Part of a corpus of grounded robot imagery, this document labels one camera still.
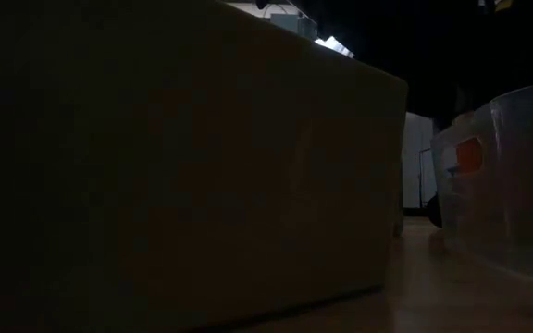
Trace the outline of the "clear plastic storage bin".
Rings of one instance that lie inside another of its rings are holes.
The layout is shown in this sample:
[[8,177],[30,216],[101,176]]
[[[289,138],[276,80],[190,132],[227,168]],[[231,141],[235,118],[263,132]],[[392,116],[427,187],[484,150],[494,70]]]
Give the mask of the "clear plastic storage bin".
[[[453,177],[455,145],[479,139],[479,171]],[[431,141],[448,246],[533,280],[533,86],[498,96]]]

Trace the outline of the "large cardboard box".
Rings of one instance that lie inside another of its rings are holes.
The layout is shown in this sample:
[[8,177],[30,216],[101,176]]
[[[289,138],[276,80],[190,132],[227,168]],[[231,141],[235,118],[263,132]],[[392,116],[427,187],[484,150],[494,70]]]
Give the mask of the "large cardboard box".
[[0,333],[380,286],[407,91],[217,0],[0,0]]

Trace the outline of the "bright ceiling light panel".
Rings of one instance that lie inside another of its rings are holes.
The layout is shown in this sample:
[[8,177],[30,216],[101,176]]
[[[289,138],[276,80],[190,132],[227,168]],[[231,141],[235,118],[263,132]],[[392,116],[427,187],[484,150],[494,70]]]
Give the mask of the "bright ceiling light panel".
[[353,58],[353,52],[337,41],[333,36],[328,37],[326,40],[316,39],[315,43],[320,46],[326,47],[344,56]]

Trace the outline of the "black cylindrical object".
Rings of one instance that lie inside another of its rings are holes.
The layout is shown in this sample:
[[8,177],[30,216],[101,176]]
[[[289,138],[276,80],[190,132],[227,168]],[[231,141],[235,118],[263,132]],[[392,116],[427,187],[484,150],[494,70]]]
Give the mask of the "black cylindrical object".
[[442,228],[442,218],[440,213],[440,203],[439,196],[435,194],[429,201],[427,205],[428,219],[432,225],[437,228]]

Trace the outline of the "grey wall box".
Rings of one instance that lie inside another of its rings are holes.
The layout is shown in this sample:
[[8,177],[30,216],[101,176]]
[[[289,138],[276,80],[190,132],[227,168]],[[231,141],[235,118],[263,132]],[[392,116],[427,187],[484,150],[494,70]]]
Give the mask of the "grey wall box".
[[271,14],[269,21],[282,29],[291,31],[311,41],[318,39],[316,33],[316,24],[306,16],[292,14]]

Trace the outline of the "white wall column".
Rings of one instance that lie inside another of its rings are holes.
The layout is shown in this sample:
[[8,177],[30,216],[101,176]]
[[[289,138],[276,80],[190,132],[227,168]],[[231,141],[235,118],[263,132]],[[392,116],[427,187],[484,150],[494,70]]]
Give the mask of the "white wall column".
[[433,137],[433,123],[427,117],[406,114],[403,131],[403,207],[419,209],[418,153],[430,148]]

